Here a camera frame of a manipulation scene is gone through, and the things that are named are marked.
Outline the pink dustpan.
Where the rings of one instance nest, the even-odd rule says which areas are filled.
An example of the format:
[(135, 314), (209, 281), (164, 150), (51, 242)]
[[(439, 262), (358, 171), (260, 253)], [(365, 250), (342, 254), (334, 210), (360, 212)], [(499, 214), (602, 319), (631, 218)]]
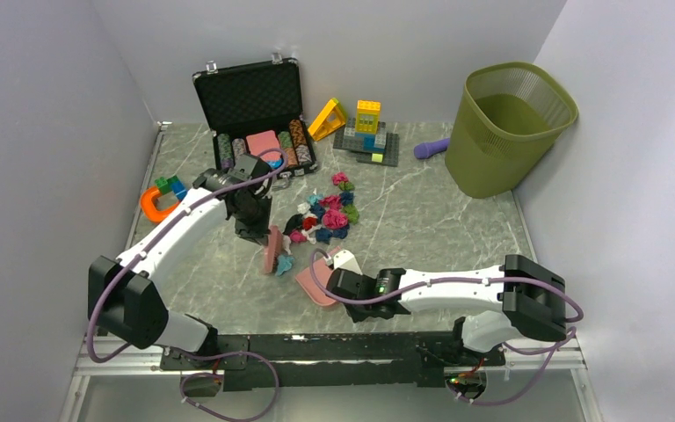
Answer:
[(314, 304), (325, 308), (337, 303), (335, 299), (327, 296), (324, 291), (319, 288), (319, 286), (327, 287), (327, 283), (332, 273), (332, 268), (324, 265), (322, 262), (317, 262), (315, 264), (316, 279), (312, 277), (311, 269), (309, 267), (297, 273), (295, 279)]

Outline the pink hand brush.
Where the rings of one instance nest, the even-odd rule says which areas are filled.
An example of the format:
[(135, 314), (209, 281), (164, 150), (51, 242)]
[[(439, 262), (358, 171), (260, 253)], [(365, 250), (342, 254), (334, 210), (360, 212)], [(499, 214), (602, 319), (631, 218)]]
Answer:
[(274, 273), (278, 265), (278, 256), (283, 251), (283, 234), (276, 225), (269, 227), (266, 245), (263, 249), (263, 273)]

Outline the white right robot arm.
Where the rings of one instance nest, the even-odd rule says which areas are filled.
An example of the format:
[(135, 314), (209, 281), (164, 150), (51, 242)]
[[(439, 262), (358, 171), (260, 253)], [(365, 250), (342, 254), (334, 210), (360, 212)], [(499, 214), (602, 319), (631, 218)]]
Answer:
[(349, 251), (332, 258), (324, 292), (344, 304), (353, 322), (391, 319), (431, 309), (459, 309), (449, 351), (459, 364), (514, 338), (562, 342), (567, 337), (565, 282), (522, 255), (465, 272), (429, 272), (401, 267), (364, 274)]

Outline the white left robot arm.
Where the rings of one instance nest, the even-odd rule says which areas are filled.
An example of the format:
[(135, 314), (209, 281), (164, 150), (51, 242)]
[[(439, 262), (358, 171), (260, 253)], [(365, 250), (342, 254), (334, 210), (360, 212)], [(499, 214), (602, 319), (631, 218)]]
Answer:
[(221, 352), (217, 329), (168, 309), (158, 286), (204, 235), (229, 219), (235, 220), (238, 237), (266, 246), (269, 191), (282, 170), (250, 154), (226, 171), (210, 168), (140, 242), (117, 258), (95, 259), (88, 275), (85, 341), (90, 358), (103, 363), (114, 356), (101, 357), (95, 351), (94, 335), (102, 329), (124, 340), (125, 347), (168, 347), (182, 353), (194, 368), (210, 367)]

